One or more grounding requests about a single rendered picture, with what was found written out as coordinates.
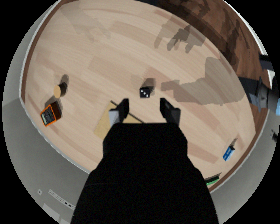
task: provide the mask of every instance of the die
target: die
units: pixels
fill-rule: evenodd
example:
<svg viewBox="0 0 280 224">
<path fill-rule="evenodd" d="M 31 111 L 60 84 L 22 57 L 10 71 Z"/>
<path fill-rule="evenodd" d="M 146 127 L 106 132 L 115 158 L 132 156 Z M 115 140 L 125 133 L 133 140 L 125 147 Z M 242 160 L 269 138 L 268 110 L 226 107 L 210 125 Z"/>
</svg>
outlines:
<svg viewBox="0 0 280 224">
<path fill-rule="evenodd" d="M 151 90 L 149 87 L 140 88 L 140 98 L 150 98 Z"/>
</svg>

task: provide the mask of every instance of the orange device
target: orange device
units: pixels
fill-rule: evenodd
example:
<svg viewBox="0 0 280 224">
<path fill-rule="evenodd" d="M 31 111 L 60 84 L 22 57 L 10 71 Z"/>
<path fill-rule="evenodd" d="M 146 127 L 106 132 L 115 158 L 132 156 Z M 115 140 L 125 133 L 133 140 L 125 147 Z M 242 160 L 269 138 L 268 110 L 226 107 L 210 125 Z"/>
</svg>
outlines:
<svg viewBox="0 0 280 224">
<path fill-rule="evenodd" d="M 47 127 L 61 118 L 61 111 L 57 101 L 48 105 L 42 112 L 43 124 Z"/>
</svg>

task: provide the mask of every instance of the gray wall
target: gray wall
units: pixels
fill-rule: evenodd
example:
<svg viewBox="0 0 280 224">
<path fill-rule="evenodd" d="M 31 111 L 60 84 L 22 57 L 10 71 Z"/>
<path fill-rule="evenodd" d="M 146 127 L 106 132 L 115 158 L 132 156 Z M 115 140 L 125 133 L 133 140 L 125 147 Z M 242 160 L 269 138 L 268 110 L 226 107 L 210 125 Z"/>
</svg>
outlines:
<svg viewBox="0 0 280 224">
<path fill-rule="evenodd" d="M 19 78 L 23 58 L 31 37 L 47 11 L 32 25 L 19 45 L 4 88 L 2 121 L 8 149 L 8 156 L 5 159 L 9 164 L 7 170 L 10 174 L 9 181 L 6 182 L 11 183 L 4 186 L 5 193 L 9 195 L 4 202 L 5 210 L 15 211 L 12 217 L 10 215 L 8 217 L 13 223 L 16 220 L 29 223 L 42 221 L 52 223 L 52 220 L 62 224 L 69 223 L 73 214 L 73 207 L 69 206 L 76 205 L 88 176 L 86 172 L 57 153 L 44 139 L 30 121 L 19 100 Z M 272 177 L 269 178 L 268 175 L 264 181 L 262 180 L 276 145 L 269 136 L 270 129 L 278 133 L 279 124 L 280 118 L 269 112 L 263 134 L 250 156 L 228 181 L 211 194 L 220 223 L 231 218 L 241 207 L 234 217 L 238 217 L 242 211 L 248 214 L 248 218 L 251 215 L 263 217 L 265 211 L 268 211 L 266 209 L 270 208 L 270 201 L 277 192 L 276 186 L 273 185 Z M 250 198 L 257 187 L 258 191 Z M 50 190 L 58 196 L 53 197 L 49 194 Z M 18 211 L 23 211 L 23 215 L 17 215 Z M 268 214 L 268 218 L 276 217 L 274 214 Z"/>
</svg>

